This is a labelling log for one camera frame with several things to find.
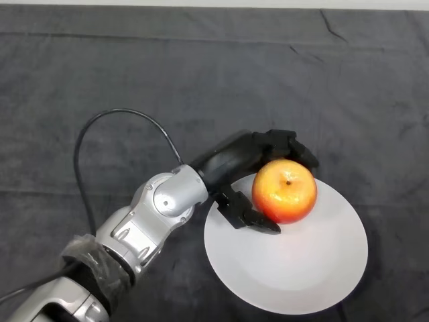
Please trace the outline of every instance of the plate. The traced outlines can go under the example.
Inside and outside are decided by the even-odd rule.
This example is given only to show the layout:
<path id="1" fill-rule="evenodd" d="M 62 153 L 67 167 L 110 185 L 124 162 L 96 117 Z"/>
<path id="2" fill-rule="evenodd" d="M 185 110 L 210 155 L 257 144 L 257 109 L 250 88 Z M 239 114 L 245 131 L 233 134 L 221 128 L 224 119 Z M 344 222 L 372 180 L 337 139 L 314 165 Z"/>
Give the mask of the plate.
<path id="1" fill-rule="evenodd" d="M 251 200 L 255 175 L 235 182 Z M 204 243 L 220 280 L 244 301 L 274 313 L 301 315 L 327 309 L 359 283 L 368 243 L 358 214 L 336 190 L 316 180 L 313 210 L 301 221 L 280 225 L 268 235 L 249 227 L 234 229 L 214 203 Z"/>

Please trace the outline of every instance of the gray cloth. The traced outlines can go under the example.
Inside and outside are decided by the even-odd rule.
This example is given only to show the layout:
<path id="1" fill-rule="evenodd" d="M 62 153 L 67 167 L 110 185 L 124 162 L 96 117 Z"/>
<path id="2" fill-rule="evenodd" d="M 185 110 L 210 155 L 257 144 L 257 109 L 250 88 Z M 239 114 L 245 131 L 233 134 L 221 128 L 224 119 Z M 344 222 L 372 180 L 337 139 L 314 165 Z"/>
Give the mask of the gray cloth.
<path id="1" fill-rule="evenodd" d="M 239 129 L 292 129 L 317 177 L 356 208 L 369 263 L 356 291 L 305 317 L 233 295 L 204 250 L 210 205 L 175 231 L 114 321 L 429 319 L 429 14 L 399 11 L 0 7 L 0 285 L 56 269 L 87 231 L 72 172 L 93 113 L 139 109 L 186 162 Z M 130 115 L 88 133 L 82 171 L 101 223 L 175 167 Z M 0 319 L 24 297 L 0 307 Z"/>

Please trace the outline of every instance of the apple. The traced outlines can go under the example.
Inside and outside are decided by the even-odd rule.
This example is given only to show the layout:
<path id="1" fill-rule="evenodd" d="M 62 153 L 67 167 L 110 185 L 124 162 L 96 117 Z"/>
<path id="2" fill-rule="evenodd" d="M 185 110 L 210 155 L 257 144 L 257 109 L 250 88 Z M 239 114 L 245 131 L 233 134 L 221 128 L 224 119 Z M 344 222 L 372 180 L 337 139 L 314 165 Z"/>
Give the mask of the apple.
<path id="1" fill-rule="evenodd" d="M 274 160 L 256 174 L 252 198 L 257 209 L 271 220 L 293 223 L 313 209 L 316 181 L 303 165 L 286 159 Z"/>

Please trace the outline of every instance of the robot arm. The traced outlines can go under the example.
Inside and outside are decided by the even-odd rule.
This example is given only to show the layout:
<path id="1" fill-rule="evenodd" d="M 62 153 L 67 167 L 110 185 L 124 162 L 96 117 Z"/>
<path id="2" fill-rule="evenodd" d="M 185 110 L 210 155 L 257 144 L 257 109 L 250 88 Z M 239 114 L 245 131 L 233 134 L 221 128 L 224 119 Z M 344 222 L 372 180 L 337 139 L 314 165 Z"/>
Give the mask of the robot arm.
<path id="1" fill-rule="evenodd" d="M 242 132 L 190 165 L 155 175 L 138 188 L 130 206 L 103 223 L 95 237 L 81 237 L 67 246 L 63 257 L 73 270 L 39 287 L 9 322 L 108 322 L 121 295 L 141 278 L 169 234 L 209 196 L 233 227 L 279 233 L 277 224 L 231 188 L 240 176 L 274 158 L 318 166 L 296 141 L 295 132 L 271 130 Z"/>

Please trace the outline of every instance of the black cable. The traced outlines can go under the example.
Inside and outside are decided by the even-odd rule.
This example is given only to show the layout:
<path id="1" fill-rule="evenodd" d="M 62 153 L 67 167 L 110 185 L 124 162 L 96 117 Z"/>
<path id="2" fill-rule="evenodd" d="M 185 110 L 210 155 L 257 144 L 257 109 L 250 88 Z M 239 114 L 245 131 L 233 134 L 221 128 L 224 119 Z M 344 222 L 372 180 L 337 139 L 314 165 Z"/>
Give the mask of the black cable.
<path id="1" fill-rule="evenodd" d="M 76 145 L 74 146 L 74 155 L 73 155 L 73 167 L 74 167 L 74 175 L 76 177 L 76 182 L 78 184 L 78 188 L 80 191 L 80 195 L 82 197 L 82 201 L 84 203 L 85 209 L 86 209 L 86 216 L 88 217 L 88 223 L 90 232 L 95 235 L 97 232 L 97 226 L 95 224 L 95 218 L 94 213 L 91 208 L 91 205 L 88 200 L 88 196 L 86 195 L 86 191 L 83 186 L 82 182 L 82 176 L 80 174 L 80 168 L 79 168 L 79 153 L 80 153 L 80 146 L 82 145 L 83 138 L 85 136 L 86 131 L 88 131 L 88 128 L 100 117 L 113 114 L 113 113 L 130 113 L 137 116 L 140 116 L 148 121 L 150 121 L 152 124 L 154 124 L 164 135 L 164 137 L 167 139 L 168 144 L 170 145 L 171 149 L 173 150 L 174 155 L 176 156 L 177 160 L 179 161 L 179 164 L 183 164 L 182 158 L 179 155 L 179 152 L 177 151 L 176 147 L 173 144 L 172 139 L 168 135 L 167 131 L 154 119 L 152 119 L 150 116 L 146 115 L 145 113 L 135 111 L 133 109 L 109 109 L 107 111 L 100 112 L 93 117 L 91 117 L 84 125 L 84 127 L 81 129 L 79 136 L 76 140 Z"/>
<path id="2" fill-rule="evenodd" d="M 13 297 L 20 295 L 21 293 L 27 292 L 27 291 L 32 290 L 36 287 L 39 287 L 43 284 L 49 283 L 52 280 L 55 280 L 56 278 L 61 277 L 65 274 L 71 272 L 72 270 L 74 270 L 76 268 L 77 265 L 78 265 L 78 262 L 75 262 L 75 263 L 73 263 L 67 267 L 64 267 L 62 270 L 59 270 L 56 273 L 53 273 L 52 275 L 49 275 L 45 278 L 42 278 L 42 279 L 37 280 L 35 282 L 29 283 L 25 286 L 17 288 L 16 290 L 13 290 L 11 292 L 8 292 L 8 293 L 2 295 L 0 297 L 0 305 L 2 305 L 4 302 L 6 302 L 9 299 L 12 299 Z"/>
<path id="3" fill-rule="evenodd" d="M 76 140 L 76 144 L 74 146 L 74 153 L 73 153 L 73 167 L 74 167 L 74 175 L 76 176 L 76 182 L 80 191 L 80 195 L 82 197 L 85 209 L 86 209 L 86 216 L 88 217 L 88 224 L 90 227 L 90 232 L 91 234 L 95 235 L 95 233 L 97 232 L 97 227 L 95 224 L 95 218 L 94 218 L 94 213 L 93 210 L 90 206 L 89 200 L 88 200 L 88 196 L 86 195 L 86 191 L 84 189 L 84 185 L 83 185 L 83 181 L 82 181 L 82 175 L 80 174 L 80 168 L 79 168 L 79 154 L 80 154 L 80 146 L 82 145 L 82 141 L 83 138 L 85 136 L 85 133 L 88 131 L 89 127 L 96 121 L 98 120 L 100 117 L 108 115 L 108 114 L 113 114 L 113 113 L 130 113 L 130 114 L 134 114 L 137 116 L 140 116 L 148 121 L 150 121 L 152 124 L 154 124 L 164 135 L 164 137 L 167 139 L 168 144 L 170 145 L 171 149 L 173 150 L 174 155 L 176 156 L 177 160 L 179 161 L 179 164 L 183 164 L 182 158 L 179 155 L 179 152 L 177 151 L 176 147 L 173 144 L 172 139 L 170 138 L 170 136 L 168 135 L 167 131 L 154 119 L 152 119 L 150 116 L 139 112 L 139 111 L 135 111 L 133 109 L 109 109 L 103 112 L 100 112 L 96 115 L 94 115 L 93 117 L 91 117 L 84 125 L 84 127 L 81 129 L 78 138 Z M 43 284 L 46 284 L 52 280 L 55 280 L 58 277 L 61 277 L 63 275 L 66 275 L 67 273 L 69 273 L 71 270 L 75 269 L 76 266 L 78 265 L 78 263 L 73 263 L 65 268 L 63 268 L 62 270 L 59 270 L 56 273 L 53 273 L 52 275 L 49 275 L 45 278 L 42 278 L 38 281 L 35 281 L 33 283 L 27 284 L 25 286 L 22 286 L 20 288 L 17 288 L 16 290 L 13 290 L 11 292 L 8 292 L 2 296 L 0 296 L 0 305 L 3 304 L 5 301 L 12 299 L 13 297 L 16 297 L 17 295 L 27 292 L 29 290 L 32 290 L 34 288 L 37 288 Z"/>

